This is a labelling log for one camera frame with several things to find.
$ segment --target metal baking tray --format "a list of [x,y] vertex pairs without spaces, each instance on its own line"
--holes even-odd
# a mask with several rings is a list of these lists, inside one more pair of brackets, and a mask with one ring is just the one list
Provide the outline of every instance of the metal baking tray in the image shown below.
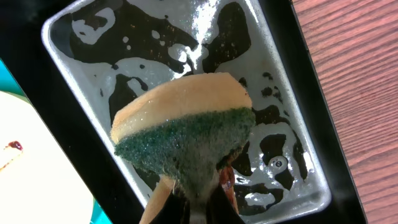
[[[118,181],[127,182],[143,206],[159,177],[114,156],[109,138],[114,114],[160,83],[229,72],[246,86],[257,121],[233,164],[242,219],[277,223],[322,214],[331,221],[340,212],[353,223],[354,215],[341,211],[350,205],[362,223],[363,210],[319,83],[315,76],[300,78],[314,70],[291,7],[288,1],[83,0],[47,20],[42,41],[108,150],[104,154],[112,161],[107,163],[122,173]],[[79,152],[61,145],[73,162]],[[278,168],[270,166],[277,160]],[[113,193],[115,201],[134,197],[125,191]],[[116,214],[128,217],[125,210],[111,211],[101,203],[103,195],[95,196],[114,222]]]

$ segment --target aluminum pan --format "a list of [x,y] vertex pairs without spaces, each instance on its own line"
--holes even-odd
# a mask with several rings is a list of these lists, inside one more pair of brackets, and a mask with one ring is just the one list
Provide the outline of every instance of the aluminum pan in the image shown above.
[[[120,33],[120,30],[124,32],[127,28],[132,29],[135,24],[116,30],[115,28],[121,26],[120,15],[129,10],[135,10],[132,12],[137,15],[144,13],[148,16],[148,29],[153,31],[145,36],[140,33]],[[241,23],[242,18],[239,15],[242,13],[239,13],[239,10],[243,11],[246,23]],[[94,15],[106,18],[106,23],[99,24],[94,29],[95,22],[103,21]],[[232,24],[239,24],[232,25],[232,30],[239,35],[232,35],[231,38],[217,44],[215,40],[225,31],[222,26],[223,21],[227,23],[225,18],[228,16],[233,20]],[[129,22],[140,23],[131,17]],[[161,32],[164,28],[155,26],[159,21],[161,24],[168,21],[169,24],[166,23],[173,29],[181,31],[177,35],[172,34],[172,37],[188,34],[197,44],[189,46],[193,40],[183,40],[183,45],[177,41],[173,42],[173,39],[171,44],[166,43],[167,33],[162,37]],[[250,44],[244,39],[245,32]],[[77,42],[95,47],[98,45],[97,42],[103,40],[105,34],[110,33],[113,42],[108,41],[105,47],[123,45],[123,49],[118,48],[115,55],[136,50],[139,45],[137,38],[142,38],[151,41],[153,50],[158,49],[160,53],[160,48],[167,47],[168,55],[162,53],[161,56],[167,57],[168,60],[150,60],[150,57],[141,54],[150,50],[144,46],[137,54],[123,53],[122,57],[112,59],[114,62],[102,56],[95,61],[97,55],[101,54],[90,54],[89,50],[82,53],[73,47]],[[148,89],[179,78],[184,73],[213,72],[213,69],[216,72],[230,72],[238,80],[244,77],[253,100],[253,108],[261,122],[253,129],[249,139],[251,143],[247,155],[251,167],[248,170],[244,165],[243,168],[237,165],[234,170],[238,199],[241,196],[242,210],[239,212],[245,214],[242,218],[248,223],[274,223],[320,211],[329,204],[330,190],[257,1],[77,1],[46,21],[42,29],[42,40],[111,155],[114,147],[108,135],[112,113],[109,109],[109,99],[119,87],[128,86],[138,96],[145,91],[138,79],[117,83],[117,74],[137,77]],[[215,50],[224,47],[222,44],[234,45],[232,49],[236,49],[238,53],[231,52],[231,55],[235,58],[222,63],[215,62],[213,68],[209,63],[204,66],[206,63],[203,63],[203,60],[207,58],[209,61],[212,55],[217,55]],[[104,50],[107,50],[108,54],[112,52],[109,48]],[[167,65],[167,62],[172,62],[173,65]],[[261,111],[272,114],[271,119],[266,119]],[[267,159],[262,159],[264,149],[261,150],[261,143],[272,148],[265,151]],[[264,163],[271,159],[270,156],[278,156],[282,161],[281,168],[276,169],[275,166]],[[128,162],[114,155],[113,159],[141,204],[145,206],[152,193],[151,188]],[[306,175],[302,168],[303,162],[301,166],[297,162],[300,159],[305,161]]]

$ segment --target green scouring pad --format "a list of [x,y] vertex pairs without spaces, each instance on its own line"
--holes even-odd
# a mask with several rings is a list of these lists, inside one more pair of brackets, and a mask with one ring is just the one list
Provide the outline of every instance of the green scouring pad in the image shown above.
[[205,201],[218,184],[217,163],[238,155],[255,125],[251,105],[228,73],[164,83],[116,114],[115,154],[176,180],[189,199]]

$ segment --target wood grain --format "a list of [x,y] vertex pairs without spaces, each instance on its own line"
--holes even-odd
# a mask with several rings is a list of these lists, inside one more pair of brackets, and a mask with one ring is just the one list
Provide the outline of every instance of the wood grain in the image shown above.
[[369,223],[398,223],[398,1],[293,3]]

